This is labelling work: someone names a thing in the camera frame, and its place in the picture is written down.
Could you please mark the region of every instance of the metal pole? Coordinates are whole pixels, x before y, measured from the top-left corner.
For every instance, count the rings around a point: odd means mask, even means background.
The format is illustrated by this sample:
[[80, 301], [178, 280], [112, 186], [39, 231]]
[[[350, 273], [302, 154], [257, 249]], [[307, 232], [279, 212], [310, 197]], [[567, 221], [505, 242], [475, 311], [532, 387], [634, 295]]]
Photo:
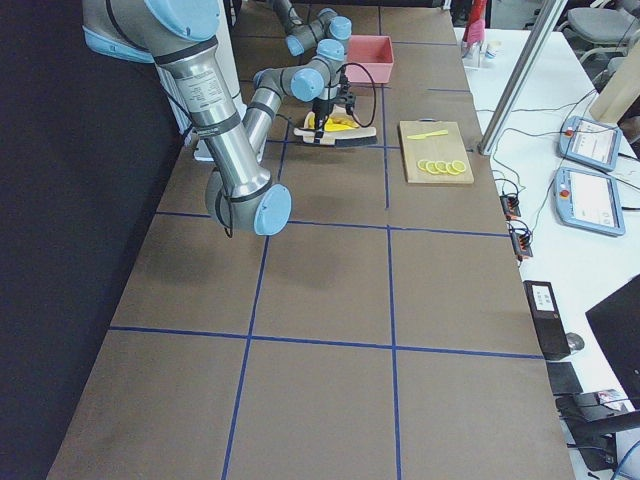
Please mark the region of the metal pole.
[[549, 38], [549, 34], [553, 31], [560, 14], [567, 4], [567, 0], [545, 0], [538, 19], [529, 35], [527, 43], [522, 49], [520, 58], [513, 69], [513, 73], [507, 82], [507, 86], [500, 97], [496, 111], [491, 117], [487, 131], [485, 132], [478, 149], [483, 155], [490, 155], [498, 135], [502, 131], [507, 118], [516, 103], [520, 91], [533, 68], [536, 60], [540, 56], [544, 44]]

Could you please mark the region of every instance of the tablet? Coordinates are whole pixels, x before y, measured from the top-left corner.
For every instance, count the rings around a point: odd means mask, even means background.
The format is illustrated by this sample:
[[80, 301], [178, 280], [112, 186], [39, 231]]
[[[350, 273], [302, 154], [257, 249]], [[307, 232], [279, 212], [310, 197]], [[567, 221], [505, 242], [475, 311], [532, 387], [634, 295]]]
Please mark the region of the tablet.
[[560, 168], [554, 195], [556, 211], [565, 225], [614, 237], [624, 235], [618, 188], [611, 177]]
[[622, 131], [583, 117], [570, 117], [562, 126], [558, 153], [562, 158], [610, 172], [616, 167]]

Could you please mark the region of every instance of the pink object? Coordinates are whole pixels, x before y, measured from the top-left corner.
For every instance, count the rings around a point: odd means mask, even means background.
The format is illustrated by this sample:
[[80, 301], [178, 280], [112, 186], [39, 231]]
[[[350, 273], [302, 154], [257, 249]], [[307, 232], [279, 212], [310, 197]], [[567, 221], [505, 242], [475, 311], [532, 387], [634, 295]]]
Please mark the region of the pink object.
[[467, 30], [467, 45], [484, 42], [484, 18], [476, 20]]
[[[347, 62], [362, 64], [375, 83], [388, 83], [393, 68], [391, 37], [352, 35], [349, 40]], [[351, 83], [371, 83], [364, 70], [355, 65], [347, 67], [347, 77]]]

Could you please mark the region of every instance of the chair seat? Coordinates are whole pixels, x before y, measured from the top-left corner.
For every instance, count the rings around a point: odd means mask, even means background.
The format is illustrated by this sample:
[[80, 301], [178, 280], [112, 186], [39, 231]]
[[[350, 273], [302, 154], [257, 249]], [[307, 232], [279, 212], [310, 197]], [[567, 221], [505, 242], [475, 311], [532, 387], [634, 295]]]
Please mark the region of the chair seat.
[[624, 45], [638, 28], [631, 25], [637, 24], [637, 20], [632, 21], [617, 10], [604, 8], [573, 8], [569, 10], [567, 19], [574, 32], [597, 45]]

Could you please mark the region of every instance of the tablet screen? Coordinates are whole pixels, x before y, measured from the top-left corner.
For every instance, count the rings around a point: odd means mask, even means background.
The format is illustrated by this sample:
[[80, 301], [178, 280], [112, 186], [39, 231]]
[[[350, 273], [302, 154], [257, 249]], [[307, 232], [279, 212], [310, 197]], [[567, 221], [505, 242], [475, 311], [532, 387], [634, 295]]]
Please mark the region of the tablet screen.
[[571, 144], [571, 152], [600, 163], [611, 162], [616, 131], [586, 120], [580, 120]]
[[617, 227], [610, 180], [579, 172], [571, 172], [570, 175], [575, 219], [604, 227]]

